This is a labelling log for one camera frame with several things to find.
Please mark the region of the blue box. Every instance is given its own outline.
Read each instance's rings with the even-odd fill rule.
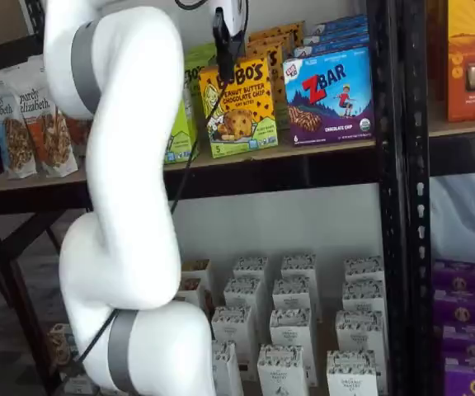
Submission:
[[[284,62],[294,144],[370,139],[374,108],[368,47]]]
[[[334,40],[345,40],[348,37],[353,37],[354,35],[367,35],[367,34],[368,34],[368,26],[360,25],[360,26],[353,27],[350,29],[343,29],[341,31],[328,31],[321,35],[307,35],[302,39],[302,44],[310,45],[310,44],[327,43],[329,41],[334,41]]]
[[[305,58],[310,55],[323,54],[332,50],[344,50],[357,45],[367,45],[369,35],[356,35],[345,40],[330,41],[328,43],[310,44],[294,49],[295,58]]]
[[[336,19],[335,21],[323,22],[313,26],[310,35],[322,35],[328,31],[338,31],[339,29],[348,29],[358,25],[367,25],[368,17],[364,14],[347,16]]]

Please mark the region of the robotic arm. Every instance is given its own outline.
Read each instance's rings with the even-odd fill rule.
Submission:
[[[69,116],[94,115],[86,166],[95,211],[77,219],[63,241],[63,300],[79,351],[120,309],[84,361],[100,386],[213,396],[209,323],[193,305],[172,302],[181,262],[162,164],[183,89],[181,38],[156,8],[101,17],[110,2],[47,4],[50,91]],[[210,10],[228,72],[242,0],[210,0]]]

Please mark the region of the granola bag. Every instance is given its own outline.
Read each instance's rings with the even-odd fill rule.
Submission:
[[[6,69],[13,73],[14,68]],[[36,174],[34,144],[26,129],[16,98],[0,79],[0,152],[9,179]]]
[[[29,59],[3,81],[19,101],[38,160],[48,177],[65,177],[78,170],[65,117],[54,104],[41,59]]]

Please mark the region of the yellow snack box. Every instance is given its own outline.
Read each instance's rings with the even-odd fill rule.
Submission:
[[[285,97],[284,66],[285,52],[283,41],[276,41],[269,45],[260,45],[261,41],[253,41],[247,45],[247,56],[265,56],[270,62],[271,85],[276,114],[276,124],[279,130],[289,128],[289,114],[287,98]]]
[[[208,123],[214,158],[278,145],[269,59],[238,60],[233,80]],[[217,66],[200,72],[200,90],[208,117],[224,87]]]
[[[263,39],[266,37],[272,37],[273,35],[283,35],[285,33],[291,33],[294,38],[294,43],[297,46],[303,44],[303,21],[289,23],[288,25],[275,26],[263,31],[256,31],[251,33],[248,37],[249,41]]]

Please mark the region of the purple box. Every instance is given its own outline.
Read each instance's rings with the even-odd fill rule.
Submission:
[[[475,263],[435,260],[432,266],[432,284],[434,289],[475,293]]]
[[[475,357],[475,326],[459,323],[443,326],[443,351]]]
[[[434,324],[475,324],[475,294],[467,291],[434,291]]]
[[[444,394],[475,396],[475,359],[464,356],[445,357]]]

